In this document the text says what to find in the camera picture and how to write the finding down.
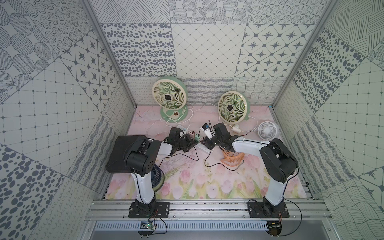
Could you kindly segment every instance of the black case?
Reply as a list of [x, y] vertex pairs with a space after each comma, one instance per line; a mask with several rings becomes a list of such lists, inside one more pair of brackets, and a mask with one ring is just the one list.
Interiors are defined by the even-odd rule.
[[130, 173], [131, 171], [126, 167], [123, 154], [124, 151], [132, 143], [139, 140], [139, 137], [146, 138], [144, 135], [133, 135], [133, 136], [118, 136], [115, 141], [111, 156], [106, 166], [106, 170], [110, 173]]

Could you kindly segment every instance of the fan base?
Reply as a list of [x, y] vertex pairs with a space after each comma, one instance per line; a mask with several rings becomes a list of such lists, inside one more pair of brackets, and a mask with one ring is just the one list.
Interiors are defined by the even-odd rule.
[[160, 110], [160, 115], [165, 121], [181, 122], [188, 115], [188, 107], [187, 105], [184, 105], [184, 107], [175, 111], [162, 108]]

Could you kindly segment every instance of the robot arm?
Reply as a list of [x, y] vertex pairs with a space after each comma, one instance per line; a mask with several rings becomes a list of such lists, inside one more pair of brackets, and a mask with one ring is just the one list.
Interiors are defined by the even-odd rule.
[[227, 151], [248, 153], [263, 159], [271, 176], [268, 191], [263, 198], [263, 208], [266, 215], [273, 215], [284, 204], [283, 195], [287, 182], [298, 168], [293, 154], [280, 139], [275, 138], [268, 142], [231, 136], [223, 123], [216, 124], [213, 129], [215, 133], [211, 140], [213, 144]]

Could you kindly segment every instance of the fan grille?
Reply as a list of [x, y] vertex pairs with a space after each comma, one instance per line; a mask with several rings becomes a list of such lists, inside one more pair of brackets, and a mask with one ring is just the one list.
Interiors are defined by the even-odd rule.
[[177, 110], [185, 105], [185, 92], [175, 83], [158, 81], [153, 87], [153, 97], [156, 102], [167, 109]]
[[246, 102], [239, 93], [230, 91], [221, 97], [218, 109], [224, 121], [236, 123], [245, 117]]
[[259, 125], [257, 132], [260, 138], [266, 141], [270, 141], [276, 138], [279, 133], [278, 126], [273, 122], [269, 122], [269, 121], [262, 122]]

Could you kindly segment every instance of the black mounting plate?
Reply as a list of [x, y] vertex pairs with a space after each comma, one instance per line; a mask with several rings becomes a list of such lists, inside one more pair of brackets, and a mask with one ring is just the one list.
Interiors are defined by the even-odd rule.
[[[169, 214], [169, 202], [155, 202], [156, 217], [167, 218]], [[149, 218], [150, 216], [141, 214], [139, 206], [133, 202], [129, 208], [129, 218]]]
[[267, 216], [264, 214], [262, 202], [248, 202], [247, 206], [250, 218], [279, 218], [279, 213], [283, 218], [289, 217], [289, 212], [285, 202], [282, 202], [276, 206], [275, 214], [272, 214], [272, 216]]

